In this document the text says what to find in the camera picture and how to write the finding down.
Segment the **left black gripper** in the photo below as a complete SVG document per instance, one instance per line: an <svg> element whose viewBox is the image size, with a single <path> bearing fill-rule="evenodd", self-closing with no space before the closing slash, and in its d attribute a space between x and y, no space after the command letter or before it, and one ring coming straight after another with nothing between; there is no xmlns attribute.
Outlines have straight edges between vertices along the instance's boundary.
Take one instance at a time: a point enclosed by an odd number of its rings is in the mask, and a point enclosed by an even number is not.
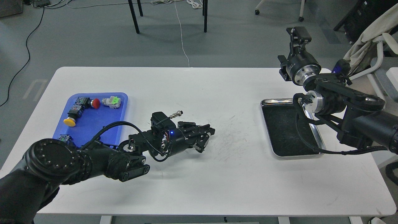
<svg viewBox="0 0 398 224"><path fill-rule="evenodd" d="M148 152L153 159L168 159L188 148L194 148L199 153L205 150L210 137L204 135L214 135L215 129L211 128L210 124L201 126L195 122L184 121L175 124L172 121L182 115L182 111L169 116L163 112L152 113L151 130L148 132Z"/></svg>

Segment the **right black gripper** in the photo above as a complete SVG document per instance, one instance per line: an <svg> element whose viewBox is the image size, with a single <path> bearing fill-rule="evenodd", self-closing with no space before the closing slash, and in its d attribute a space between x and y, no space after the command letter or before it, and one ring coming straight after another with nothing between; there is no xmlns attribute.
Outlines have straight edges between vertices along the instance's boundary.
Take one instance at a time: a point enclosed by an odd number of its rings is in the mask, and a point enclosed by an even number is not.
<svg viewBox="0 0 398 224"><path fill-rule="evenodd" d="M286 28L290 36L290 53L288 58L278 55L280 61L279 73L285 81L293 81L302 86L307 78L318 75L321 66L317 60L306 51L306 44L312 41L311 35L303 26Z"/></svg>

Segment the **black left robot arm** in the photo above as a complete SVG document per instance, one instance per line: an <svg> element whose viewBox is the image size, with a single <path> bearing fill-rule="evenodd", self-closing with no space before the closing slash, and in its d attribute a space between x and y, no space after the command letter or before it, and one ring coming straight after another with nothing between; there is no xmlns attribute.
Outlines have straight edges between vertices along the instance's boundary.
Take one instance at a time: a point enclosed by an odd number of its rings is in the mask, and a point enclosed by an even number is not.
<svg viewBox="0 0 398 224"><path fill-rule="evenodd" d="M151 128L145 132L132 123L116 121L81 147L61 138L34 142L11 172L1 178L1 223L31 224L37 212L56 197L61 185L101 175L121 182L141 177L150 170L143 155L146 151L158 162L188 148L202 153L215 129L209 124L172 122L182 114L154 112ZM104 132L117 126L130 126L138 133L129 135L118 146L100 141Z"/></svg>

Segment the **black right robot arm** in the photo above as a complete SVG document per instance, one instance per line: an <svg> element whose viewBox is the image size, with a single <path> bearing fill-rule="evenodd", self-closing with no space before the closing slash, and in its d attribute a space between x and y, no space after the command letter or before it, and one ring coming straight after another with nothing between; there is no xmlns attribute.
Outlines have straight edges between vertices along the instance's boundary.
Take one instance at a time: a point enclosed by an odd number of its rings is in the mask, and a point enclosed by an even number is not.
<svg viewBox="0 0 398 224"><path fill-rule="evenodd" d="M279 55L280 75L302 86L306 94L293 96L300 119L331 127L341 144L354 147L341 155L359 155L388 150L397 154L397 116L383 111L385 101L352 88L350 65L340 59L331 73L321 73L317 60L305 46L312 38L303 26L288 27L290 52Z"/></svg>

